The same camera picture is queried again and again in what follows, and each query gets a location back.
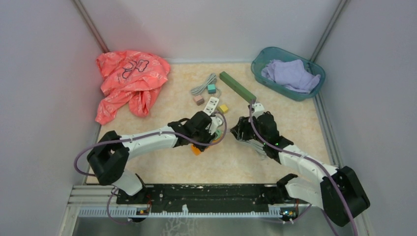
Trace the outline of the green plug adapter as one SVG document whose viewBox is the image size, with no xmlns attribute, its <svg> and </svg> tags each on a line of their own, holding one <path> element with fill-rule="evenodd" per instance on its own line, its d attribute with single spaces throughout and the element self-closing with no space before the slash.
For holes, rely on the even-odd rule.
<svg viewBox="0 0 417 236">
<path fill-rule="evenodd" d="M 216 130 L 215 132 L 215 137 L 214 137 L 214 141 L 220 139 L 223 135 L 223 131 L 222 130 Z"/>
</svg>

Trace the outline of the orange power strip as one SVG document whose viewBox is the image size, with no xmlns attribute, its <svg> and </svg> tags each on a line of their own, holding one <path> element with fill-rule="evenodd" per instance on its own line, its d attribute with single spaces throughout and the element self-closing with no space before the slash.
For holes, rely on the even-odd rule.
<svg viewBox="0 0 417 236">
<path fill-rule="evenodd" d="M 220 139 L 218 139 L 218 140 L 216 140 L 216 141 L 214 141 L 214 138 L 210 141 L 210 143 L 216 143 L 216 142 L 218 142 Z M 192 144 L 191 145 L 191 150 L 192 150 L 192 152 L 195 154 L 195 155 L 200 155 L 202 152 L 200 151 L 200 149 L 195 145 L 195 144 Z"/>
</svg>

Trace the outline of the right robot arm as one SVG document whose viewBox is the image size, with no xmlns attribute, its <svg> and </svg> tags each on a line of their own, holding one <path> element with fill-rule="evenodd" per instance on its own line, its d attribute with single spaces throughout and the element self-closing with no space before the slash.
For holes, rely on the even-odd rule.
<svg viewBox="0 0 417 236">
<path fill-rule="evenodd" d="M 300 199 L 322 209 L 337 226 L 345 226 L 370 207 L 370 201 L 355 173 L 320 162 L 280 135 L 274 117 L 265 112 L 253 121 L 240 117 L 230 132 L 238 141 L 257 143 L 265 155 L 296 170 L 277 182 L 277 197 L 284 203 Z"/>
</svg>

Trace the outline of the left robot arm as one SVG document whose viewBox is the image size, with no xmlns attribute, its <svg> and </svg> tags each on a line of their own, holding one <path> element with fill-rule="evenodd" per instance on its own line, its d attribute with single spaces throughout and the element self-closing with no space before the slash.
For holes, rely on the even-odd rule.
<svg viewBox="0 0 417 236">
<path fill-rule="evenodd" d="M 146 200 L 148 191 L 141 178 L 126 169 L 129 159 L 189 144 L 203 152 L 216 139 L 216 131 L 223 123 L 216 115 L 199 111 L 192 118 L 172 121 L 141 134 L 118 135 L 116 131 L 109 131 L 91 149 L 87 161 L 100 185 L 115 186 L 140 204 Z"/>
</svg>

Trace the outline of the yellow plug adapter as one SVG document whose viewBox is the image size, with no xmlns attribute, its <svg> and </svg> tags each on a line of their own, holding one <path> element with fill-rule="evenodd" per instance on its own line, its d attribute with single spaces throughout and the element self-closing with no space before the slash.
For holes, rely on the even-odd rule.
<svg viewBox="0 0 417 236">
<path fill-rule="evenodd" d="M 229 108 L 226 104 L 222 104 L 222 105 L 217 107 L 217 110 L 222 114 L 226 114 L 226 113 L 228 113 Z"/>
</svg>

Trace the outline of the teal plug adapter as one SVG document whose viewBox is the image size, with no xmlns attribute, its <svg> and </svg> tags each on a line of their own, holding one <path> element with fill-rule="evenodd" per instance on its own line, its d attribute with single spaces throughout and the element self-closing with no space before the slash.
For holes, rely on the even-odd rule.
<svg viewBox="0 0 417 236">
<path fill-rule="evenodd" d="M 216 86 L 215 84 L 207 85 L 208 94 L 215 94 L 216 93 Z"/>
</svg>

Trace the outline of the white power strip with USB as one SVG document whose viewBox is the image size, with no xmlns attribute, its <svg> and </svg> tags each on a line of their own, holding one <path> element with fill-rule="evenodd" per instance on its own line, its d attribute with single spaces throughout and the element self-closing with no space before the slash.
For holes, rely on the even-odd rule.
<svg viewBox="0 0 417 236">
<path fill-rule="evenodd" d="M 203 112 L 205 112 L 208 115 L 211 115 L 217 108 L 217 105 L 219 103 L 219 99 L 216 97 L 210 97 L 205 108 L 203 109 Z"/>
</svg>

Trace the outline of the green power strip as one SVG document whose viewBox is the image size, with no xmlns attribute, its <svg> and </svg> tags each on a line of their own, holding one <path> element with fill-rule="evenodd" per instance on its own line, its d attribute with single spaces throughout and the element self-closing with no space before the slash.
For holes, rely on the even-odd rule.
<svg viewBox="0 0 417 236">
<path fill-rule="evenodd" d="M 223 71 L 219 74 L 219 78 L 223 81 L 229 88 L 231 88 L 235 93 L 237 93 L 241 98 L 243 98 L 249 104 L 255 102 L 257 97 L 246 89 L 242 84 L 236 81 L 232 76 L 227 72 Z"/>
</svg>

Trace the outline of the teal plastic basket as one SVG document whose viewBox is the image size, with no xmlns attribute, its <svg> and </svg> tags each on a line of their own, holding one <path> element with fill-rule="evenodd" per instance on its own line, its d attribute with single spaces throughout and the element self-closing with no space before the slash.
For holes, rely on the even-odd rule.
<svg viewBox="0 0 417 236">
<path fill-rule="evenodd" d="M 258 83 L 294 101 L 315 97 L 326 79 L 321 66 L 278 47 L 262 49 L 251 72 Z"/>
</svg>

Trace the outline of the lavender cloth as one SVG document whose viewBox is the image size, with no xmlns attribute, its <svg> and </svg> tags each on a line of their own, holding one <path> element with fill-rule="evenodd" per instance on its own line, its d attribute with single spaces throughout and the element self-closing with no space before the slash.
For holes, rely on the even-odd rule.
<svg viewBox="0 0 417 236">
<path fill-rule="evenodd" d="M 261 75 L 298 93 L 310 93 L 321 79 L 320 74 L 308 72 L 300 59 L 289 62 L 274 59 L 261 70 Z"/>
</svg>

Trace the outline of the pink patterned cloth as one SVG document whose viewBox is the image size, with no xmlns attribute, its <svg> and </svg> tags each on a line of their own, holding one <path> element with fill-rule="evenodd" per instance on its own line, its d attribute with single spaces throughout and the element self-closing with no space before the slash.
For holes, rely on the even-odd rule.
<svg viewBox="0 0 417 236">
<path fill-rule="evenodd" d="M 124 105 L 133 115 L 146 117 L 171 71 L 165 59 L 132 50 L 103 53 L 96 58 L 96 65 L 103 79 L 100 89 L 104 98 L 95 118 L 101 125 L 113 121 Z"/>
</svg>

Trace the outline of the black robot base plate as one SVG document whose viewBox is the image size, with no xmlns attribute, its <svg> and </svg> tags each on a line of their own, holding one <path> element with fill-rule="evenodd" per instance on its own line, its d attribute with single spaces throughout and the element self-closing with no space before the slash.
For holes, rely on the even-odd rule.
<svg viewBox="0 0 417 236">
<path fill-rule="evenodd" d="M 117 204 L 143 204 L 152 213 L 263 213 L 269 206 L 295 205 L 284 198 L 276 184 L 153 184 L 133 196 L 120 190 Z"/>
</svg>

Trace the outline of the aluminium front rail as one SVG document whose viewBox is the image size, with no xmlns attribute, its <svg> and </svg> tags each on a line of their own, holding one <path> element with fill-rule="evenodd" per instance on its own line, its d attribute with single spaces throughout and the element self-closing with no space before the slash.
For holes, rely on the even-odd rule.
<svg viewBox="0 0 417 236">
<path fill-rule="evenodd" d="M 186 205 L 183 205 L 180 212 L 152 213 L 149 206 L 143 204 L 119 205 L 117 204 L 117 193 L 112 186 L 101 185 L 79 185 L 74 186 L 68 204 L 71 207 L 80 207 L 81 217 L 107 217 L 114 218 L 272 218 L 280 219 L 283 216 L 294 216 L 294 211 L 303 211 L 309 206 L 308 202 L 297 200 L 295 205 L 279 204 L 269 206 L 267 212 L 263 213 L 191 213 Z"/>
</svg>

